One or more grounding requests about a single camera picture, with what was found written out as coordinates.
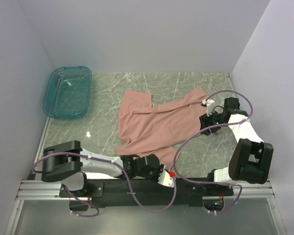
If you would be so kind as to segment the pink t shirt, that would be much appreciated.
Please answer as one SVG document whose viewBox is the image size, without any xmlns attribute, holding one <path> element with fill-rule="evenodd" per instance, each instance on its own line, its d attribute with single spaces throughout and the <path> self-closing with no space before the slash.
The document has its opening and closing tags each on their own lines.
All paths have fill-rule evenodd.
<svg viewBox="0 0 294 235">
<path fill-rule="evenodd" d="M 154 154 L 165 165 L 173 166 L 175 144 L 187 140 L 201 128 L 200 116 L 206 114 L 202 101 L 208 94 L 197 87 L 183 98 L 159 106 L 152 95 L 127 90 L 119 110 L 119 156 Z"/>
</svg>

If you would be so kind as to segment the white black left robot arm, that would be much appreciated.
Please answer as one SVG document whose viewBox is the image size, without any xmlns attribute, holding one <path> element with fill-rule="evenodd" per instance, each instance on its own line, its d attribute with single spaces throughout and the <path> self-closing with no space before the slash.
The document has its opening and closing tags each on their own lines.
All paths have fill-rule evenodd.
<svg viewBox="0 0 294 235">
<path fill-rule="evenodd" d="M 43 154 L 47 156 L 60 152 L 81 154 L 85 155 L 86 158 L 67 154 L 49 157 L 42 162 L 41 180 L 44 182 L 61 182 L 78 197 L 84 196 L 90 189 L 87 182 L 87 172 L 124 179 L 123 171 L 115 166 L 115 163 L 125 170 L 130 179 L 139 176 L 162 186 L 174 187 L 172 177 L 154 154 L 144 157 L 138 155 L 109 157 L 82 148 L 79 141 L 69 141 L 47 147 Z"/>
</svg>

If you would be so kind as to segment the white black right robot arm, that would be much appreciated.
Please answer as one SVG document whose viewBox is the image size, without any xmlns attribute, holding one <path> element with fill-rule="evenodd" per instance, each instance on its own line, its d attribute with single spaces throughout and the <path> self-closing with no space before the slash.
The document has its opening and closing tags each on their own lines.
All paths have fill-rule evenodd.
<svg viewBox="0 0 294 235">
<path fill-rule="evenodd" d="M 273 156 L 273 146 L 264 142 L 255 132 L 248 120 L 248 113 L 240 109 L 238 98 L 226 98 L 221 113 L 211 99 L 202 101 L 207 108 L 206 114 L 199 117 L 201 130 L 205 135 L 216 133 L 218 124 L 230 124 L 237 145 L 228 167 L 214 170 L 214 178 L 205 183 L 210 195 L 217 195 L 222 190 L 222 183 L 245 181 L 250 184 L 264 184 L 269 175 Z"/>
</svg>

